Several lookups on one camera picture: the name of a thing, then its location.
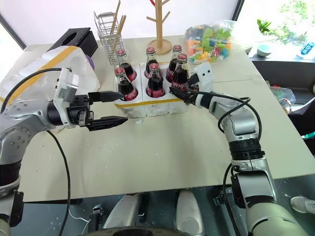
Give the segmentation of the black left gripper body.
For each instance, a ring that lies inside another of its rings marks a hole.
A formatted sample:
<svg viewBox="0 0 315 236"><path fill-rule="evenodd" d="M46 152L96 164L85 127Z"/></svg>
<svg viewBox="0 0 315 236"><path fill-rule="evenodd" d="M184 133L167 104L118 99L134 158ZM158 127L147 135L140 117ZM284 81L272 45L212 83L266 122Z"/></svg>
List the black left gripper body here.
<svg viewBox="0 0 315 236"><path fill-rule="evenodd" d="M67 107L67 114L72 124L84 127L94 119L94 112L90 110L90 102L87 95L76 95Z"/></svg>

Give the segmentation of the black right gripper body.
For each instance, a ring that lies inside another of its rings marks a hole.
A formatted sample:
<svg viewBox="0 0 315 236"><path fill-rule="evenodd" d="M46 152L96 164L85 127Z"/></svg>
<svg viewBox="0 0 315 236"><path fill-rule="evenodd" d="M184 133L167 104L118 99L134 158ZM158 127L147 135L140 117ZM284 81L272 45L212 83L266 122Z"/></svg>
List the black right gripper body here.
<svg viewBox="0 0 315 236"><path fill-rule="evenodd" d="M186 105L189 104L195 105L195 100L198 91L199 91L198 85L190 85L189 83L185 83L185 86L181 90L184 103Z"/></svg>

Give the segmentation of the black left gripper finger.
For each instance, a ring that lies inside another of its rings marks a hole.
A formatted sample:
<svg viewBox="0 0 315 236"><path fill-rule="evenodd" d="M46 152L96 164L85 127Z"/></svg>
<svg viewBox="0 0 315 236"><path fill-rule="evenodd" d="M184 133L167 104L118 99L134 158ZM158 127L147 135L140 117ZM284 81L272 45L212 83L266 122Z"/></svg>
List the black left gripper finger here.
<svg viewBox="0 0 315 236"><path fill-rule="evenodd" d="M127 117L119 117L119 116L109 116L109 117L101 117L100 119L91 120L87 123L87 128L89 131L97 131L110 129L116 126L119 126L128 121Z"/></svg>
<svg viewBox="0 0 315 236"><path fill-rule="evenodd" d="M115 91L98 91L88 93L90 102L113 102L123 98L123 95Z"/></svg>

